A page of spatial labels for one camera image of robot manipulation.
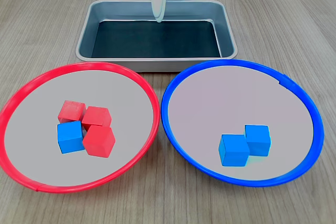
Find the red rim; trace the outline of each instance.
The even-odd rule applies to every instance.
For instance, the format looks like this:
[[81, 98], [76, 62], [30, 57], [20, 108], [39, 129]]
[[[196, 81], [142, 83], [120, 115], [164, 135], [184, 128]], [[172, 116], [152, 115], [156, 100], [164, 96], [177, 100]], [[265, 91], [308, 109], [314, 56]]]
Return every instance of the red rim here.
[[[138, 154], [131, 159], [126, 165], [121, 167], [116, 172], [106, 176], [102, 179], [96, 180], [94, 182], [90, 182], [83, 185], [78, 186], [49, 186], [46, 184], [39, 183], [37, 181], [31, 180], [28, 177], [21, 174], [10, 162], [6, 149], [5, 149], [5, 132], [11, 118], [12, 114], [19, 106], [19, 104], [36, 88], [41, 86], [42, 84], [46, 83], [47, 81], [56, 78], [58, 76], [62, 76], [63, 74], [78, 72], [78, 71], [85, 71], [85, 70], [104, 70], [110, 71], [114, 73], [121, 74], [130, 78], [131, 80], [135, 81], [148, 95], [153, 108], [153, 125], [150, 132], [150, 135], [138, 152]], [[26, 85], [24, 85], [19, 91], [17, 91], [12, 98], [6, 103], [0, 113], [0, 165], [5, 173], [11, 177], [13, 180], [18, 182], [19, 184], [30, 188], [35, 191], [43, 191], [46, 193], [73, 193], [76, 191], [83, 191], [87, 189], [92, 189], [97, 186], [101, 186], [117, 177], [125, 173], [128, 169], [130, 169], [137, 161], [139, 161], [143, 155], [147, 152], [150, 148], [154, 139], [158, 133], [160, 123], [160, 106], [158, 98], [153, 90], [153, 88], [149, 85], [149, 83], [143, 79], [139, 74], [136, 72], [119, 66], [112, 63], [104, 63], [104, 62], [81, 62], [81, 63], [74, 63], [66, 66], [62, 66], [51, 71], [48, 71], [41, 76], [33, 79]]]

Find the cube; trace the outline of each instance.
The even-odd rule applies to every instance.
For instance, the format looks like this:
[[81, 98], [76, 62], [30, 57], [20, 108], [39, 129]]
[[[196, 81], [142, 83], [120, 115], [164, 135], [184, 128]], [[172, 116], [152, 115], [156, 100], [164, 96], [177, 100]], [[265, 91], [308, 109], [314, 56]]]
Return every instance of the cube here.
[[82, 125], [86, 131], [92, 125], [110, 127], [112, 117], [107, 108], [88, 106], [82, 120]]
[[57, 125], [58, 145], [63, 154], [85, 150], [80, 121]]
[[87, 153], [91, 156], [109, 157], [115, 144], [110, 127], [92, 125], [83, 140]]
[[250, 154], [244, 135], [222, 135], [218, 150], [223, 166], [245, 166]]
[[81, 102], [65, 101], [61, 111], [58, 114], [60, 123], [81, 121], [86, 111], [86, 106]]
[[245, 125], [245, 138], [251, 156], [268, 156], [271, 148], [268, 126]]

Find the wood grain surface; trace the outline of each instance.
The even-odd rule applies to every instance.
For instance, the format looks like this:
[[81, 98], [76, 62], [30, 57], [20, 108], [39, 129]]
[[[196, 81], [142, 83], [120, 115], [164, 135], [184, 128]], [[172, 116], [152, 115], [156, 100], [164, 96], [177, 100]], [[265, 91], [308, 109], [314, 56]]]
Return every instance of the wood grain surface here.
[[[0, 0], [0, 107], [25, 83], [79, 60], [75, 47], [95, 0]], [[320, 110], [322, 154], [302, 177], [272, 188], [212, 179], [182, 158], [160, 126], [127, 173], [75, 194], [37, 193], [0, 169], [0, 223], [336, 223], [336, 0], [218, 0], [237, 59], [293, 78]], [[175, 74], [143, 74], [157, 96]]]

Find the metal tray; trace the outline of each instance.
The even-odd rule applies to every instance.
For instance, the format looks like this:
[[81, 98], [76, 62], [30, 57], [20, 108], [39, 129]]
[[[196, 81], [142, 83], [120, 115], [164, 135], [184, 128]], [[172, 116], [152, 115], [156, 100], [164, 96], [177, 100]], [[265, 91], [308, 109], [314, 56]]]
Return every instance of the metal tray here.
[[[227, 19], [225, 7], [222, 3], [209, 0], [192, 1], [167, 1], [165, 16], [166, 21], [208, 21], [214, 27], [216, 45], [219, 57], [156, 57], [155, 55], [128, 56], [117, 58], [111, 55], [104, 58], [93, 58], [93, 50], [96, 43], [98, 27], [105, 21], [155, 21], [152, 14], [151, 2], [147, 0], [99, 0], [89, 6], [87, 17], [80, 34], [76, 48], [76, 55], [82, 61], [112, 62], [136, 72], [180, 72], [194, 64], [206, 60], [232, 59], [237, 55], [236, 44]], [[176, 40], [183, 40], [176, 34]]]

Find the red cube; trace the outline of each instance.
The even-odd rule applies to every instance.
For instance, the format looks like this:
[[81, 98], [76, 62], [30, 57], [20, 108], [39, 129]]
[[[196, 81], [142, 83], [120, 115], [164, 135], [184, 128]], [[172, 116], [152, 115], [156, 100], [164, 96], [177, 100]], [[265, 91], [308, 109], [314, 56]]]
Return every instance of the red cube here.
[[83, 145], [91, 156], [109, 157], [115, 144], [110, 127], [92, 125], [83, 139]]
[[82, 120], [85, 130], [89, 130], [92, 125], [110, 127], [112, 117], [107, 108], [88, 106]]
[[60, 123], [81, 121], [84, 117], [85, 112], [85, 103], [65, 101], [61, 111], [58, 114], [58, 120]]

